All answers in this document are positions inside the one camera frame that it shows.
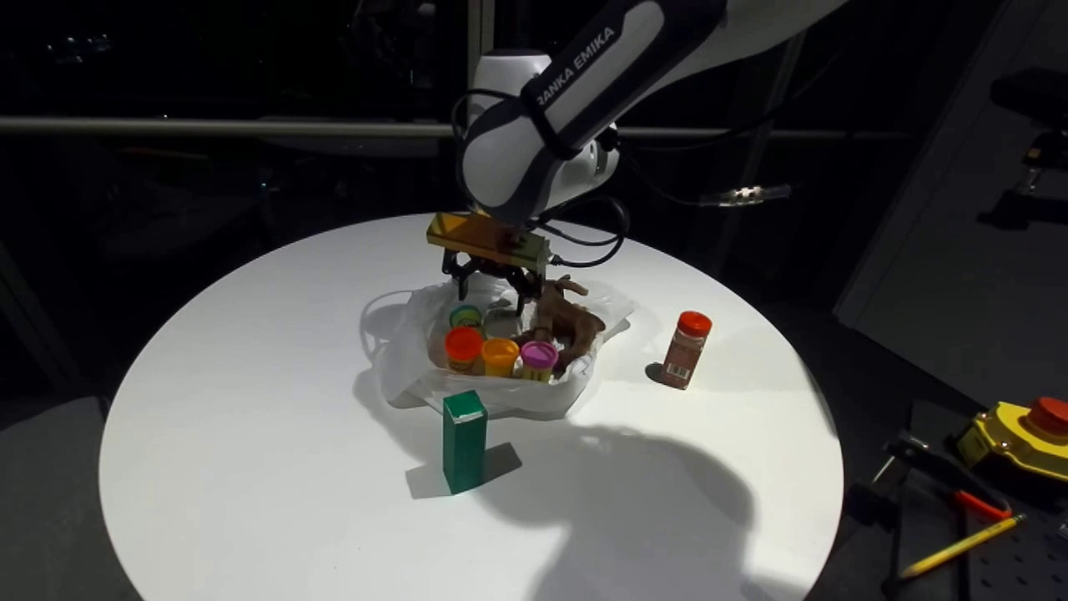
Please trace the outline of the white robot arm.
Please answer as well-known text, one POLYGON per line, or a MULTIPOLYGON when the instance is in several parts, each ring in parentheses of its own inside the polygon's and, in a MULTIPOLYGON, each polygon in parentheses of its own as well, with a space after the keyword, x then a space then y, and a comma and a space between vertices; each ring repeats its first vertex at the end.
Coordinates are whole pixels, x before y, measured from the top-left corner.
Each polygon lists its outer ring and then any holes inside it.
POLYGON ((462 184, 487 225, 534 226, 596 190, 620 153, 602 145, 644 97, 764 53, 847 0, 611 0, 543 66, 509 70, 515 89, 462 135, 462 184))

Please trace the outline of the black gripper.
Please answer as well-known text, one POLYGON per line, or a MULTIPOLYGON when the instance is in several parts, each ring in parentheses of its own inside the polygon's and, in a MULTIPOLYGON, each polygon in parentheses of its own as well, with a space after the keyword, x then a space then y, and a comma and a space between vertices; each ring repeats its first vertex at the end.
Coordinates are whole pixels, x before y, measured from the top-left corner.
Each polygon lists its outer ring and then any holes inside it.
POLYGON ((526 271, 518 265, 496 265, 496 259, 462 255, 462 250, 443 250, 439 271, 452 278, 456 302, 469 302, 475 273, 506 280, 518 290, 509 329, 525 335, 530 328, 536 314, 536 298, 541 298, 536 271, 526 271))

